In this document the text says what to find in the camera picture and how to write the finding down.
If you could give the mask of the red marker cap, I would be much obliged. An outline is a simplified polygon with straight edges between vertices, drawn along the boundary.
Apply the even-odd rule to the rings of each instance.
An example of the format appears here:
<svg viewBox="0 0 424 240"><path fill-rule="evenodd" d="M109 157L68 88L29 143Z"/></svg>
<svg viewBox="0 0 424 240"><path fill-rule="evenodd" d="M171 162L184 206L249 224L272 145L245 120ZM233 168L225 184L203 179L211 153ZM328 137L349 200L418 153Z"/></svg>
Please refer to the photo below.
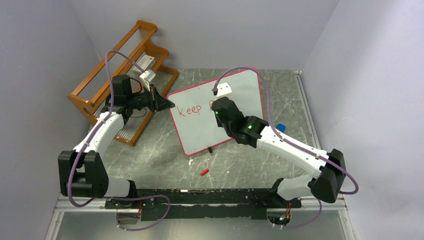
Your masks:
<svg viewBox="0 0 424 240"><path fill-rule="evenodd" d="M208 168L206 168L205 170L203 170L203 171L200 173L200 175L201 175L201 176L204 176L204 175L206 175L208 172L209 172L209 169L208 169Z"/></svg>

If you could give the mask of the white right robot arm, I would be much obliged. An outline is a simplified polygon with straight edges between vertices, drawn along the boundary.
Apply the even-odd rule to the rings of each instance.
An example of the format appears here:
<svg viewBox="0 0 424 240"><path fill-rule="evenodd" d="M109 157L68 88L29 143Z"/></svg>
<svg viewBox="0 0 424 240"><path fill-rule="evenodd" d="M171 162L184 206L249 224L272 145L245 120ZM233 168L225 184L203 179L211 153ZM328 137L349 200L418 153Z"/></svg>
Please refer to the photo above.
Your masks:
<svg viewBox="0 0 424 240"><path fill-rule="evenodd" d="M257 116L244 116L234 101L222 97L214 101L211 109L217 125L238 144L249 145L283 157L302 168L306 174L275 181L270 202L282 207L288 201L314 196L325 203L334 203L346 177L346 164L341 151L330 152L306 145Z"/></svg>

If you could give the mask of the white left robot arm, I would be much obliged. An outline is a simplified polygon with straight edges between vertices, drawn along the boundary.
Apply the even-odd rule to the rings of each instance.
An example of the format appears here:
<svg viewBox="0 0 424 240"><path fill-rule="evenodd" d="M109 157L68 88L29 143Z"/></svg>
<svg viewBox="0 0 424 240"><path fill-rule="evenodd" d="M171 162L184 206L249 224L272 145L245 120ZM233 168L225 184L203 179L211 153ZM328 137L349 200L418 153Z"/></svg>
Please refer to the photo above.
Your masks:
<svg viewBox="0 0 424 240"><path fill-rule="evenodd" d="M138 203L135 183L109 177L102 158L135 110L149 109L157 113L171 109L175 104L163 97L153 84L146 90L133 92L131 80L125 74L109 80L111 93L94 127L72 150L63 150L59 154L59 183L63 196L91 199L118 197L126 208Z"/></svg>

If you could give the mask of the orange wooden rack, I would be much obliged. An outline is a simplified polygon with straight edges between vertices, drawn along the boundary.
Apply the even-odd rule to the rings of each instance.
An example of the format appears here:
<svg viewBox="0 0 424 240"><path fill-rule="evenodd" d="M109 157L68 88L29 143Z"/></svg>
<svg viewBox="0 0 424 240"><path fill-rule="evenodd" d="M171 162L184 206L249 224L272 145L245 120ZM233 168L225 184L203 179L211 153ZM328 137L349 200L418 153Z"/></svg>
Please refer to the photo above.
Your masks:
<svg viewBox="0 0 424 240"><path fill-rule="evenodd" d="M151 41L151 37L157 30L158 27L155 24L138 20L113 49L135 62L145 55L154 57L151 70L155 72L156 76L152 80L152 84L165 97L178 78L179 72L164 65L165 59L170 54L169 51ZM91 73L67 96L91 125L96 124L106 98L110 94L107 74L111 76L126 74L132 78L138 78L138 74L133 71L133 65L127 59L119 54L110 53L107 58L102 58ZM129 146L135 146L153 117L154 114L150 111L145 116L137 113L117 133L115 140Z"/></svg>

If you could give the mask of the white red box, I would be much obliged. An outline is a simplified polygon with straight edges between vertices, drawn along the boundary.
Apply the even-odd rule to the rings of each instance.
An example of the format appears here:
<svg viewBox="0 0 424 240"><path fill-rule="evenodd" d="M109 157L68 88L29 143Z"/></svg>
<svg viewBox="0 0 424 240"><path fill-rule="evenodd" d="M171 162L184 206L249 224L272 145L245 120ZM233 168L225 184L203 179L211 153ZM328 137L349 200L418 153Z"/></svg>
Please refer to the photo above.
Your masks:
<svg viewBox="0 0 424 240"><path fill-rule="evenodd" d="M155 64L156 58L154 56L143 54L137 62L137 65L142 69L142 71L136 66L132 68L132 71L140 75L146 70L151 70Z"/></svg>

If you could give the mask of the blue eraser block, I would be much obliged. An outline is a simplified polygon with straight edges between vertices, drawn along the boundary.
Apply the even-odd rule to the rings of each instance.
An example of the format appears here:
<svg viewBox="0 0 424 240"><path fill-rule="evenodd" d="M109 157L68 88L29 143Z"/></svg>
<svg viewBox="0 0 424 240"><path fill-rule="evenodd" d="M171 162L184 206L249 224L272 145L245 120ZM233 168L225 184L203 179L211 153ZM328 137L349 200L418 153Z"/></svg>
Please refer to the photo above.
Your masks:
<svg viewBox="0 0 424 240"><path fill-rule="evenodd" d="M286 131L286 126L285 126L284 124L282 124L282 123L278 123L278 124L275 126L275 128L276 128L278 131L282 132L282 133L284 133L284 132Z"/></svg>

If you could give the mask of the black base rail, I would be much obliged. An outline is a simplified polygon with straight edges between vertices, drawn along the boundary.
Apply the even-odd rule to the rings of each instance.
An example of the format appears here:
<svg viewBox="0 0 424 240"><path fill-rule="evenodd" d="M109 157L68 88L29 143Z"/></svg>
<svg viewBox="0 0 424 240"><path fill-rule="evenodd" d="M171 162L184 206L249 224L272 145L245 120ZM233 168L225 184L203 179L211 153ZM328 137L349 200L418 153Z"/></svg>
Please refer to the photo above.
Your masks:
<svg viewBox="0 0 424 240"><path fill-rule="evenodd" d="M142 221L165 219L239 218L267 220L268 210L299 209L300 199L280 198L269 188L138 189L142 200L107 200L119 213L141 211Z"/></svg>

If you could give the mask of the aluminium frame rail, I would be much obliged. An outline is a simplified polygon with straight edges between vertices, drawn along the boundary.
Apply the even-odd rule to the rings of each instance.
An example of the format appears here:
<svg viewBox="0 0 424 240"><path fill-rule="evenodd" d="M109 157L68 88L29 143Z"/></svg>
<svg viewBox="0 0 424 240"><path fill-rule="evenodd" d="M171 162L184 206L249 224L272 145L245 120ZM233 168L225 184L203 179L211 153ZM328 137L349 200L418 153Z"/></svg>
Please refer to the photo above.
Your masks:
<svg viewBox="0 0 424 240"><path fill-rule="evenodd" d="M318 147L319 149L321 149L321 144L318 138L318 134L316 131L316 127L314 124L314 120L310 111L310 106L308 103L308 99L306 96L306 92L302 83L302 79L301 79L301 71L300 70L295 70L292 72L293 73L293 77L297 82L298 85L298 89L302 98L302 103L304 104L304 112L305 112L305 116L307 117L307 123L309 125L309 130L312 134L312 143L315 147ZM345 196L343 194L339 195L339 198L342 200L342 207L341 210L338 210L338 214L340 217L340 222L341 222L341 227L343 229L343 234L345 236L346 240L356 240L356 235L355 235L355 231L353 229L351 220L350 220L350 216L349 216L349 212L348 212L348 207L346 204L346 200L345 200Z"/></svg>

